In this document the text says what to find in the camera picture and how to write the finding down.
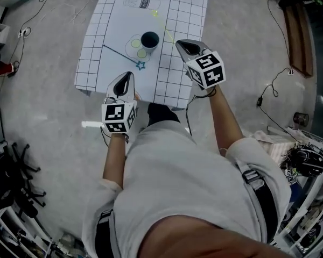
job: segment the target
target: black strap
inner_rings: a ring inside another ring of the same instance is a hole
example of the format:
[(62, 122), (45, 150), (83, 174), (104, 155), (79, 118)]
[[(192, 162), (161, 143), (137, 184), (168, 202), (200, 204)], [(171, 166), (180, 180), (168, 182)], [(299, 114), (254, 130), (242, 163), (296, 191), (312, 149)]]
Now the black strap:
[(109, 217), (111, 213), (112, 210), (102, 213), (99, 220), (100, 223), (97, 224), (95, 247), (99, 258), (114, 258), (110, 240)]
[(263, 212), (265, 225), (267, 228), (267, 243), (270, 243), (274, 239), (278, 227), (278, 214), (273, 195), (267, 183), (257, 171), (248, 170), (243, 173), (243, 178), (248, 184), (256, 180), (262, 180), (264, 182), (263, 186), (259, 187), (258, 189), (253, 189)]

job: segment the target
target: mug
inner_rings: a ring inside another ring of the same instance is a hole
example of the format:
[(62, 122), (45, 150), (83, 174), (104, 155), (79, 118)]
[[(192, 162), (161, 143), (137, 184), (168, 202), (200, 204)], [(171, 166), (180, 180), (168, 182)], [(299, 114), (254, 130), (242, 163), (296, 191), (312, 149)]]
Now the mug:
[(141, 45), (147, 53), (152, 53), (159, 44), (159, 36), (155, 32), (145, 32), (141, 36)]

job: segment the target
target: yellow circle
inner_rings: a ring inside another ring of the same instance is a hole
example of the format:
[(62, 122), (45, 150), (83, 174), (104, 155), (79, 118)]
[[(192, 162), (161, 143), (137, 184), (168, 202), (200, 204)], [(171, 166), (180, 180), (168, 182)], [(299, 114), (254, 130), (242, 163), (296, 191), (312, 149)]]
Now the yellow circle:
[(144, 49), (138, 50), (138, 56), (140, 58), (145, 58), (147, 56), (147, 52)]
[(140, 40), (139, 39), (134, 39), (131, 42), (132, 47), (137, 48), (140, 46)]

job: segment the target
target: blue star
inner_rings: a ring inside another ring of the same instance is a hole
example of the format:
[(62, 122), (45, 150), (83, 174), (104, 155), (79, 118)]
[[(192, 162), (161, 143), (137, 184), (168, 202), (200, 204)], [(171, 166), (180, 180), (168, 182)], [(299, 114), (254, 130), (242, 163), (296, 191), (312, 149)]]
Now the blue star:
[(145, 62), (141, 62), (140, 60), (139, 60), (139, 62), (135, 65), (135, 67), (138, 67), (138, 68), (139, 68), (139, 71), (140, 71), (141, 69), (146, 69), (146, 67), (145, 67)]

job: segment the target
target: shoulder strap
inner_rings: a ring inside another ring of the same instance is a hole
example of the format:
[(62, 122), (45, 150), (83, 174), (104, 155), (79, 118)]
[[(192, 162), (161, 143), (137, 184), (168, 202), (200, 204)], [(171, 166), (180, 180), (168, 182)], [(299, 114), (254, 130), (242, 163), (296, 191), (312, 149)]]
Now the shoulder strap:
[[(251, 169), (248, 164), (240, 161), (236, 161), (236, 164), (242, 173), (242, 177), (245, 181), (245, 187), (247, 188), (250, 198), (254, 203), (258, 220), (262, 225), (262, 240), (270, 243), (273, 240), (278, 227), (277, 210), (270, 188), (268, 187), (264, 178), (256, 170)], [(266, 230), (265, 235), (263, 232), (263, 227), (265, 227)]]
[(95, 247), (98, 258), (121, 258), (118, 248), (114, 212), (104, 211), (97, 224)]

